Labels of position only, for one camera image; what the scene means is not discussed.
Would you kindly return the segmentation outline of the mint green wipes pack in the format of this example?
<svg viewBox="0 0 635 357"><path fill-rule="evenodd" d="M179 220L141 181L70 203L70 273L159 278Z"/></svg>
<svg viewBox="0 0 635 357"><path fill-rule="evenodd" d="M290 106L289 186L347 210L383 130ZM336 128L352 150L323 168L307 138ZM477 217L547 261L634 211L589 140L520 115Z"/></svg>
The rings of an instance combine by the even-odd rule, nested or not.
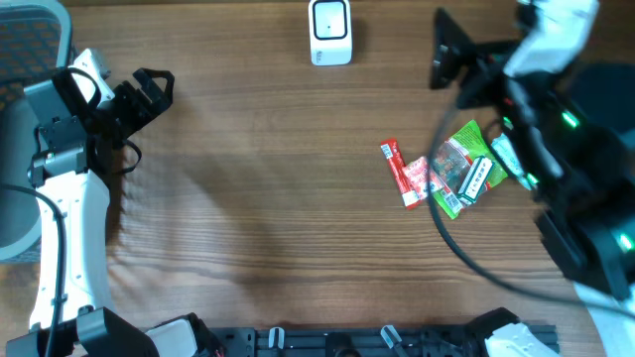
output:
<svg viewBox="0 0 635 357"><path fill-rule="evenodd" d="M505 134L501 134L495 138L491 146L494 152L500 157L502 163L511 173L511 176L527 190L532 190L532 186L526 179L526 174L518 160L518 157L511 145L510 140Z"/></svg>

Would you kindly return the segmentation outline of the green snack bag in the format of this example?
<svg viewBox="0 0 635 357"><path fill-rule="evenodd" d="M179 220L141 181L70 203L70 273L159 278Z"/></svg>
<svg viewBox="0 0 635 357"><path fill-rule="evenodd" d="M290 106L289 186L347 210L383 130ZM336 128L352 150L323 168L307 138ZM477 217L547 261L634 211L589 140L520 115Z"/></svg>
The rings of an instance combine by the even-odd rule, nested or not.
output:
<svg viewBox="0 0 635 357"><path fill-rule="evenodd" d="M435 153L431 163L432 173L436 173L444 182L444 188L433 193L433 199L450 219L456 219L466 208L477 202L464 205L456 194L470 166L481 156L489 158L495 164L487 180L485 193L504 181L508 175L488 149L481 128L474 120L445 140Z"/></svg>

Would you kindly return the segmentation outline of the green white medicine box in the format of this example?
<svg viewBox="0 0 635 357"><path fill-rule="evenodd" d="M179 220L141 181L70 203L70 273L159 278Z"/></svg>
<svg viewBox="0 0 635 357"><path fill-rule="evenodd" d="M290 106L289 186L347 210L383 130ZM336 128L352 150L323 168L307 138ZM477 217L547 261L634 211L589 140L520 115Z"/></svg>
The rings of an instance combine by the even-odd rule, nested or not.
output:
<svg viewBox="0 0 635 357"><path fill-rule="evenodd" d="M470 166L456 196L464 205L475 203L486 190L487 180L495 164L487 157L478 157Z"/></svg>

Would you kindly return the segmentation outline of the red tissue pack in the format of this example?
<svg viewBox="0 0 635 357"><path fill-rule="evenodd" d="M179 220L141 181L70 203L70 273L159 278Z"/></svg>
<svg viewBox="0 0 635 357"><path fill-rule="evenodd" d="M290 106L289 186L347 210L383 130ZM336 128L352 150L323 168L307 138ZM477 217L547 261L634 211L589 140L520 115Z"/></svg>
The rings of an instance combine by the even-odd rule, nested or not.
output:
<svg viewBox="0 0 635 357"><path fill-rule="evenodd" d="M445 187L444 182L436 173L428 174L428 168L426 157L420 157L403 168L419 200L426 200L430 191L436 193Z"/></svg>

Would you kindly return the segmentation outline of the red stick sachet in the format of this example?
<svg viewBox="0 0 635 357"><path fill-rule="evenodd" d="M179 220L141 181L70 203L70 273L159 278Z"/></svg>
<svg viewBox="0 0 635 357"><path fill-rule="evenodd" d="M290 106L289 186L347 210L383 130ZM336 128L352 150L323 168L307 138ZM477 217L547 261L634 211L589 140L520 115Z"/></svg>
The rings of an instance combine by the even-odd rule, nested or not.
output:
<svg viewBox="0 0 635 357"><path fill-rule="evenodd" d="M421 203L421 200L404 173L406 165L397 141L394 138L387 139L381 143L380 149L400 191L404 206L408 210L416 208Z"/></svg>

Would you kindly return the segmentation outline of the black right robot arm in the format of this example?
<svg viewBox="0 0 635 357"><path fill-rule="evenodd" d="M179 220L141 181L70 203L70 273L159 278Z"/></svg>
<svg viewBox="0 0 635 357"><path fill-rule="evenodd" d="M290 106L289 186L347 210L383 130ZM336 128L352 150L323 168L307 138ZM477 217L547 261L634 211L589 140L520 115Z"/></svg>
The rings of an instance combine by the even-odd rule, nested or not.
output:
<svg viewBox="0 0 635 357"><path fill-rule="evenodd" d="M634 68L574 70L599 5L522 1L518 40L476 43L449 15L434 16L430 86L454 80L448 110L492 106L544 210L542 242L609 356L634 352Z"/></svg>

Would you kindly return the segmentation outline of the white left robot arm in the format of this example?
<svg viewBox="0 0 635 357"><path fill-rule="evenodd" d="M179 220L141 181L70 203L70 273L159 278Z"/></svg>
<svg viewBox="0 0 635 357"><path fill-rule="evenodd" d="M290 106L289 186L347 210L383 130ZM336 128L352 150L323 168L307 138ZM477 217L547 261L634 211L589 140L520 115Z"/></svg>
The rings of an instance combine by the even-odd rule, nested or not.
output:
<svg viewBox="0 0 635 357"><path fill-rule="evenodd" d="M135 84L110 88L97 73L68 66L25 87L35 150L28 185L2 190L30 196L41 227L39 291L27 334L7 342L9 356L216 356L222 345L193 313L141 330L112 305L106 267L112 153L167 111L175 78L141 67Z"/></svg>

